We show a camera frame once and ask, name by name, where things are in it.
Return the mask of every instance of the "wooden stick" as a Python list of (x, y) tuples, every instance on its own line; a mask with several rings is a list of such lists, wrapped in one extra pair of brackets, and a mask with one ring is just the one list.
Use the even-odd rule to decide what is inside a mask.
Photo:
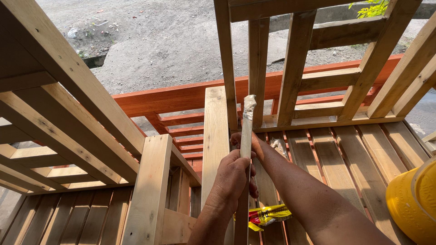
[[(255, 95), (244, 98), (244, 123), (242, 125), (241, 154), (240, 157), (251, 158), (251, 132), (253, 129), (253, 111), (256, 106)], [(235, 221), (235, 244), (248, 244), (248, 210), (249, 210), (249, 184), (250, 166), (245, 169), (247, 182), (238, 199)]]

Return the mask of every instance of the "wooden slat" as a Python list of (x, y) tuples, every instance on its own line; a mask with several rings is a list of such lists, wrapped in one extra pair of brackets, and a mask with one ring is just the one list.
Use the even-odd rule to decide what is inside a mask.
[(279, 126), (290, 125), (292, 121), (316, 13), (310, 10), (291, 14), (277, 112)]
[[(277, 135), (283, 135), (282, 132), (277, 132)], [(265, 134), (257, 134), (259, 139), (266, 142)], [(254, 167), (256, 168), (256, 185), (259, 192), (259, 197), (257, 198), (258, 206), (256, 208), (263, 208), (267, 206), (279, 205), (279, 197), (277, 196), (277, 190), (274, 183), (262, 167), (260, 161), (257, 158), (252, 159)], [(285, 232), (283, 229), (282, 222), (274, 222), (268, 226), (262, 227), (264, 231), (262, 232), (262, 242), (265, 245), (270, 244), (286, 244)]]
[(36, 2), (20, 4), (2, 0), (0, 20), (55, 80), (60, 81), (130, 153), (140, 158), (144, 136)]
[(334, 127), (336, 140), (345, 155), (374, 224), (395, 244), (414, 244), (392, 220), (386, 206), (386, 186), (353, 126)]
[(171, 146), (171, 137), (167, 134), (150, 136), (145, 140), (143, 158), (130, 202), (124, 245), (161, 244)]
[(20, 245), (23, 241), (24, 235), (26, 234), (27, 228), (29, 228), (30, 223), (35, 216), (35, 213), (41, 202), (41, 195), (27, 197), (15, 217), (8, 233), (6, 234), (3, 244), (8, 245)]
[(262, 125), (265, 97), (266, 56), (268, 53), (269, 18), (248, 22), (248, 94), (256, 95), (253, 127)]
[(139, 164), (60, 84), (14, 94), (125, 180), (135, 182)]
[(424, 95), (436, 85), (436, 55), (407, 88), (392, 108), (395, 116), (406, 116)]
[(27, 168), (52, 167), (71, 164), (47, 146), (17, 149), (11, 161)]
[(398, 0), (388, 5), (385, 12), (386, 23), (377, 41), (369, 44), (362, 58), (359, 65), (362, 72), (356, 84), (350, 86), (345, 93), (342, 100), (345, 107), (338, 120), (353, 118), (420, 3), (420, 0)]
[(366, 115), (367, 106), (361, 106), (354, 116), (353, 120), (337, 121), (335, 117), (310, 117), (299, 118), (292, 121), (292, 125), (277, 126), (277, 115), (267, 115), (263, 117), (263, 126), (260, 129), (254, 129), (255, 133), (271, 132), (278, 130), (294, 130), (294, 129), (310, 129), (332, 126), (345, 126), (356, 124), (369, 124), (369, 123), (390, 123), (402, 121), (404, 117), (395, 117), (391, 112), (384, 118), (369, 119)]
[(358, 130), (366, 149), (368, 149), (387, 184), (396, 176), (407, 172), (403, 162), (378, 124), (359, 125)]
[(166, 116), (161, 117), (160, 122), (164, 126), (174, 126), (189, 123), (200, 123), (204, 121), (204, 112), (185, 114), (179, 116)]
[(188, 175), (190, 187), (200, 187), (201, 179), (192, 169), (192, 166), (183, 158), (183, 155), (177, 150), (177, 148), (171, 146), (171, 166), (178, 166)]
[[(201, 182), (201, 208), (203, 208), (211, 192), (221, 159), (230, 152), (225, 88), (223, 86), (207, 88), (205, 97), (202, 171), (204, 178), (202, 178)], [(225, 244), (232, 243), (233, 220), (230, 220), (226, 231)]]
[(313, 0), (313, 1), (287, 1), (287, 0), (231, 0), (231, 22), (255, 20), (280, 14), (302, 12), (350, 3), (350, 0)]
[(292, 162), (317, 180), (323, 182), (312, 147), (304, 129), (286, 131)]
[(196, 218), (165, 208), (161, 244), (187, 243)]
[(191, 188), (191, 217), (198, 218), (201, 211), (201, 187)]
[(342, 102), (329, 102), (307, 105), (296, 105), (294, 110), (294, 118), (307, 118), (319, 116), (336, 116), (344, 108)]
[(51, 245), (59, 243), (60, 238), (68, 224), (74, 202), (78, 192), (63, 193), (56, 207), (40, 245)]
[(114, 189), (100, 245), (120, 244), (131, 194), (131, 187), (120, 187)]
[(56, 81), (47, 71), (38, 71), (35, 73), (0, 79), (0, 92), (33, 88), (56, 82), (58, 81)]
[(0, 117), (0, 144), (9, 144), (34, 140), (33, 137)]
[(436, 14), (421, 28), (368, 108), (369, 118), (384, 117), (436, 54)]
[(62, 235), (61, 244), (77, 244), (79, 242), (94, 194), (95, 191), (82, 191), (77, 195), (74, 209)]
[(38, 138), (62, 157), (106, 184), (116, 184), (120, 176), (85, 148), (51, 124), (12, 92), (0, 93), (0, 113), (20, 129)]
[(429, 159), (403, 122), (383, 123), (380, 126), (408, 170), (423, 165)]
[(113, 189), (97, 190), (78, 245), (98, 244)]
[[(375, 85), (380, 86), (388, 79), (389, 75), (394, 70), (402, 56), (403, 54), (395, 54), (389, 57), (380, 74), (378, 74), (374, 82)], [(355, 60), (306, 67), (304, 68), (303, 74), (347, 68), (358, 68), (360, 63), (361, 60)], [(282, 75), (282, 71), (268, 72), (266, 74), (265, 100), (279, 98)], [(157, 88), (139, 92), (118, 94), (113, 95), (112, 97), (129, 117), (135, 117), (143, 116), (146, 112), (167, 113), (204, 108), (204, 90), (206, 88), (218, 86), (224, 86), (224, 80), (221, 79), (209, 82), (196, 82), (167, 88)], [(241, 103), (243, 102), (244, 97), (248, 95), (248, 76), (236, 77), (235, 88), (236, 102)], [(299, 92), (299, 95), (307, 95), (312, 93), (318, 93), (318, 91)]]
[(359, 68), (303, 74), (300, 92), (354, 85), (359, 75)]
[(363, 215), (365, 209), (329, 128), (309, 130), (327, 185), (341, 194)]
[(178, 129), (170, 129), (168, 130), (168, 133), (172, 137), (180, 137), (180, 136), (188, 136), (188, 135), (195, 135), (195, 134), (203, 134), (204, 126), (193, 126), (193, 127), (186, 127), (186, 128), (178, 128)]
[(218, 41), (227, 98), (227, 118), (230, 131), (238, 130), (236, 115), (235, 74), (233, 73), (232, 31), (227, 1), (214, 0)]
[(17, 149), (9, 144), (0, 145), (0, 160), (3, 166), (13, 169), (39, 183), (50, 186), (54, 189), (66, 189), (67, 187), (60, 185), (59, 183), (48, 179), (46, 176), (51, 171), (49, 167), (29, 169), (14, 161), (10, 160), (10, 157), (15, 153)]
[(366, 44), (377, 41), (386, 17), (380, 15), (361, 19), (316, 24), (313, 26), (310, 50)]
[(61, 194), (47, 194), (42, 197), (41, 204), (26, 231), (21, 245), (39, 245), (60, 198)]
[(79, 167), (54, 168), (47, 178), (60, 184), (97, 181)]

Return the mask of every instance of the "dirt ground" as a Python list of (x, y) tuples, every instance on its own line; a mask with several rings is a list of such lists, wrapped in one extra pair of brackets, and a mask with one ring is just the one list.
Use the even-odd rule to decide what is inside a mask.
[[(212, 0), (37, 0), (65, 36), (78, 27), (77, 38), (66, 39), (81, 55), (106, 54), (92, 72), (110, 94), (204, 82), (222, 78), (221, 57)], [(404, 53), (426, 20), (412, 20), (393, 54)], [(247, 22), (232, 24), (235, 76), (247, 75)], [(288, 30), (269, 34), (267, 71), (283, 69)], [(306, 66), (362, 58), (367, 45), (309, 51)], [(428, 103), (408, 116), (422, 137), (436, 130), (428, 114), (436, 112), (432, 90)], [(135, 121), (148, 134), (144, 118)]]

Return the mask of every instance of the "plastic bag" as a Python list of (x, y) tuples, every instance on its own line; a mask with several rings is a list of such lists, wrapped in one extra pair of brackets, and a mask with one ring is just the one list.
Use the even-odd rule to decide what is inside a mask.
[(249, 210), (248, 227), (254, 231), (263, 231), (257, 225), (267, 226), (273, 222), (282, 222), (290, 218), (292, 218), (291, 211), (289, 211), (285, 204), (254, 208)]

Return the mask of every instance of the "green plant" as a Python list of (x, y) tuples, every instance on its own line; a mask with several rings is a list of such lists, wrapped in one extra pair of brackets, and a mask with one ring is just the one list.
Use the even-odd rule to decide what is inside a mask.
[[(368, 0), (365, 2), (369, 3), (370, 6), (369, 6), (369, 8), (363, 8), (360, 11), (358, 11), (357, 17), (359, 19), (365, 18), (365, 17), (374, 17), (374, 16), (378, 16), (378, 15), (383, 15), (383, 14), (385, 14), (386, 9), (388, 8), (388, 4), (389, 4), (388, 0)], [(348, 9), (350, 9), (353, 4), (354, 3), (351, 3), (348, 6)]]

